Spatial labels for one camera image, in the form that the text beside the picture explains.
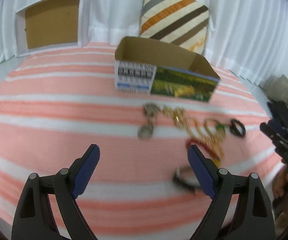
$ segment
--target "white curtain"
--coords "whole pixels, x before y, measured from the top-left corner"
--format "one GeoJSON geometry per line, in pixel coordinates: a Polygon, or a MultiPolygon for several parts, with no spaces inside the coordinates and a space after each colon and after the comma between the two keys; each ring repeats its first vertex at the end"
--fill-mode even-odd
{"type": "MultiPolygon", "coordinates": [[[[15,11],[37,0],[0,0],[0,62],[15,54],[15,11]]],[[[210,9],[204,55],[255,84],[283,58],[288,41],[287,0],[198,0],[210,9]]],[[[138,35],[143,0],[91,0],[89,40],[118,44],[138,35]]]]}

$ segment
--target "cardboard box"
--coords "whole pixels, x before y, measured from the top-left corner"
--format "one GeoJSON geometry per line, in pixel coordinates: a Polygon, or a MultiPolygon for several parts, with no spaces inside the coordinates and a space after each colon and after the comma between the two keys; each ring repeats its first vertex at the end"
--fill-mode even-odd
{"type": "Polygon", "coordinates": [[[208,102],[220,81],[203,56],[158,40],[124,37],[115,60],[116,90],[208,102]]]}

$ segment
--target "blue gripper pad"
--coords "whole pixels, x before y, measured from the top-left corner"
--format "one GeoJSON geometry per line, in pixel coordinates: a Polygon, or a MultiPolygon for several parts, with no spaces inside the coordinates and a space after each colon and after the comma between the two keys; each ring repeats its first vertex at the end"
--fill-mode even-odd
{"type": "Polygon", "coordinates": [[[192,147],[188,148],[187,157],[204,194],[214,199],[216,197],[214,179],[192,147]]]}
{"type": "Polygon", "coordinates": [[[73,199],[84,193],[99,160],[100,148],[95,145],[74,178],[74,186],[71,191],[73,199]]]}

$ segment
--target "brown board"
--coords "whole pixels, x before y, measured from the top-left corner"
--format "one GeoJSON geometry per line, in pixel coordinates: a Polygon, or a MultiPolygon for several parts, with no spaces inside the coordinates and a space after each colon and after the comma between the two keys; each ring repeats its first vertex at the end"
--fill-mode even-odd
{"type": "Polygon", "coordinates": [[[80,0],[44,0],[25,10],[28,49],[77,42],[80,0]]]}

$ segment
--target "bed sheet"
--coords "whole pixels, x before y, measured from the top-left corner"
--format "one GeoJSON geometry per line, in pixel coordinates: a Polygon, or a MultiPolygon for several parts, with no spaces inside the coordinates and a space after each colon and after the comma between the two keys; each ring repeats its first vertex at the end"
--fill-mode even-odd
{"type": "MultiPolygon", "coordinates": [[[[188,136],[172,120],[160,115],[153,138],[137,138],[147,102],[182,106],[200,122],[241,120],[246,138],[228,134],[222,144],[221,166],[232,174],[257,172],[268,185],[280,168],[274,146],[259,130],[268,116],[232,73],[215,68],[221,82],[209,103],[116,92],[115,48],[89,43],[29,56],[0,84],[0,217],[7,223],[30,173],[55,174],[95,143],[100,162],[77,203],[96,236],[189,239],[211,200],[172,183],[176,167],[188,164],[188,136]]],[[[68,236],[56,200],[50,200],[60,232],[68,236]]]]}

